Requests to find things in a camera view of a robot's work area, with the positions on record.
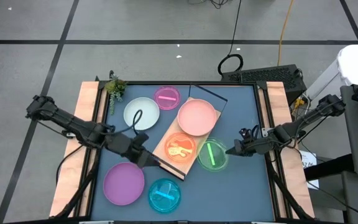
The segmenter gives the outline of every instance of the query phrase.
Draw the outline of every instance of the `potted plant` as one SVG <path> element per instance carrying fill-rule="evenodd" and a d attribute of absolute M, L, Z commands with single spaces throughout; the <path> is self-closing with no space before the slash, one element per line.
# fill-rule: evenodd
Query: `potted plant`
<path fill-rule="evenodd" d="M 109 82 L 107 82 L 104 86 L 107 93 L 110 94 L 109 110 L 111 115 L 114 114 L 115 99 L 117 99 L 118 102 L 122 101 L 122 96 L 125 92 L 126 86 L 127 82 L 125 82 L 124 80 L 120 80 L 118 76 L 116 76 L 111 70 L 109 74 Z"/>

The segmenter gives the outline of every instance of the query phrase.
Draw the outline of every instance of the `concrete floor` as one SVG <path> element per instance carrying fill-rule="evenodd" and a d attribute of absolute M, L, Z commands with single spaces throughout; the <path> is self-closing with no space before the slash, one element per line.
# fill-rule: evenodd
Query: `concrete floor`
<path fill-rule="evenodd" d="M 295 0 L 284 39 L 299 41 L 283 46 L 282 65 L 294 63 L 301 68 L 307 86 L 341 48 L 358 43 L 341 1 Z M 289 3 L 242 1 L 236 40 L 258 40 L 233 47 L 244 58 L 243 69 L 276 64 L 277 42 L 264 40 L 279 39 Z M 358 27 L 358 0 L 346 3 Z M 218 40 L 231 39 L 237 6 L 237 0 L 220 10 L 209 2 L 189 5 L 186 0 L 0 1 L 0 206 L 10 180 L 10 190 L 14 190 L 0 209 L 0 222 L 49 215 L 55 170 L 66 141 L 37 126 L 26 148 L 30 121 L 24 118 L 25 108 L 34 95 L 49 87 L 48 95 L 57 105 L 74 112 L 81 82 L 94 80 L 96 75 L 107 79 L 110 70 L 125 80 L 219 80 L 216 67 L 230 45 L 218 44 Z M 74 13 L 72 23 L 68 20 L 70 11 Z M 73 44 L 65 39 L 139 42 L 95 45 Z M 319 40 L 352 41 L 325 44 Z M 223 70 L 236 66 L 235 61 L 228 61 Z M 318 129 L 305 139 L 310 150 L 330 158 L 350 152 L 343 120 L 327 119 Z M 21 152 L 25 159 L 21 175 L 11 179 Z M 315 210 L 323 220 L 341 219 L 337 212 L 319 207 Z"/>

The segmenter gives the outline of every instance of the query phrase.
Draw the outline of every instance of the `pink plate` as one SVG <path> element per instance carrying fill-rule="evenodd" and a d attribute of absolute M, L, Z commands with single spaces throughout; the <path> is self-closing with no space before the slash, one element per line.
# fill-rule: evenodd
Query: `pink plate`
<path fill-rule="evenodd" d="M 205 100 L 187 101 L 178 112 L 180 128 L 192 136 L 202 136 L 210 132 L 216 123 L 214 107 Z"/>

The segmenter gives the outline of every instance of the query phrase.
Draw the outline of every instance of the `purple plate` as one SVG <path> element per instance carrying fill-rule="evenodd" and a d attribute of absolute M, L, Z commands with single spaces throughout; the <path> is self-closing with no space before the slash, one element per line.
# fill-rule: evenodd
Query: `purple plate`
<path fill-rule="evenodd" d="M 115 205 L 128 205 L 136 201 L 143 188 L 143 172 L 131 162 L 122 162 L 109 169 L 103 182 L 104 195 Z"/>

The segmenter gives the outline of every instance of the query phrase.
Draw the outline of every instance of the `yellow cable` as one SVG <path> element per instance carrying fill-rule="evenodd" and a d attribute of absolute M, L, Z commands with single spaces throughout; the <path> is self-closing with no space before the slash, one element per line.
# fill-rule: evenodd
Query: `yellow cable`
<path fill-rule="evenodd" d="M 278 60 L 277 60 L 277 66 L 280 65 L 280 61 L 281 61 L 281 43 L 282 43 L 282 41 L 283 41 L 284 31 L 285 31 L 285 27 L 287 26 L 288 17 L 290 16 L 292 4 L 293 4 L 293 0 L 291 0 L 290 7 L 288 8 L 287 16 L 285 17 L 283 29 L 281 30 L 280 43 L 278 44 Z"/>

